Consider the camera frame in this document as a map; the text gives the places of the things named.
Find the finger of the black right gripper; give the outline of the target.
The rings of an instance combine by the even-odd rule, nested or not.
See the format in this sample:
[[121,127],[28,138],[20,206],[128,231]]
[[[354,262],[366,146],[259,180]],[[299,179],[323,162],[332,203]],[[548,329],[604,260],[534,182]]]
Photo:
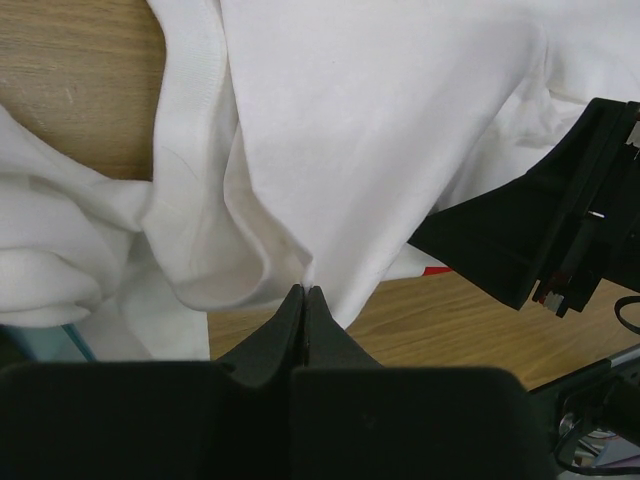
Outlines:
[[410,244],[511,308],[534,301],[576,169],[571,160],[552,163],[552,150],[515,180],[427,216]]

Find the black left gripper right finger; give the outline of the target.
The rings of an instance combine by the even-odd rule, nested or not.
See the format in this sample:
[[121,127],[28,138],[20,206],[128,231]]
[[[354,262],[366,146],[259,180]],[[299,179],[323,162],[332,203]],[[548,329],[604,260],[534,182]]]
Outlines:
[[493,367],[389,368],[305,296],[290,395],[293,479],[553,479],[529,394]]

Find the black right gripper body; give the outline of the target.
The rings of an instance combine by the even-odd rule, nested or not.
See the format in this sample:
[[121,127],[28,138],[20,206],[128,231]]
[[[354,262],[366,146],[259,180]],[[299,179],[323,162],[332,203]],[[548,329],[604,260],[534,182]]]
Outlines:
[[575,162],[533,299],[581,312],[601,280],[639,289],[639,105],[594,99],[548,156]]

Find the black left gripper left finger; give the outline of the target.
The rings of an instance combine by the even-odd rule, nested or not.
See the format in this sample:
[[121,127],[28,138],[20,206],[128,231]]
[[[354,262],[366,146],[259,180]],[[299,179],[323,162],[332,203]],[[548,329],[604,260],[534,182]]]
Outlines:
[[28,363],[1,372],[4,479],[197,479],[223,397],[212,361]]

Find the white printed t-shirt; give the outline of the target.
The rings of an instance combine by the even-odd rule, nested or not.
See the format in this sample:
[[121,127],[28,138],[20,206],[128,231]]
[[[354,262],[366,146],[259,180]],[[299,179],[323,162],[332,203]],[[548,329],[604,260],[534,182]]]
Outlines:
[[350,325],[415,273],[433,210],[541,160],[595,97],[639,96],[635,1],[154,1],[166,63],[143,228],[171,359],[210,311],[324,291]]

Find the teal plastic bin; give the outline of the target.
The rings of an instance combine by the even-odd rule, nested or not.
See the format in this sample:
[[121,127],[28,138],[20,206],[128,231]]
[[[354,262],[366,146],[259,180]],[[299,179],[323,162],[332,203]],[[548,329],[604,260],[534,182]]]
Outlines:
[[87,345],[87,343],[84,341],[83,337],[73,324],[63,325],[62,329],[69,340],[74,344],[75,348],[87,362],[96,361],[96,357],[91,348]]

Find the aluminium frame rail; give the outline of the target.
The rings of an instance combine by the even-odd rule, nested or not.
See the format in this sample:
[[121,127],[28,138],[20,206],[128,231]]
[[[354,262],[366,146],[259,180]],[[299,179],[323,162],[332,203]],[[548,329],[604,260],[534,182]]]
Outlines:
[[612,368],[633,362],[640,357],[640,344],[624,349],[608,357]]

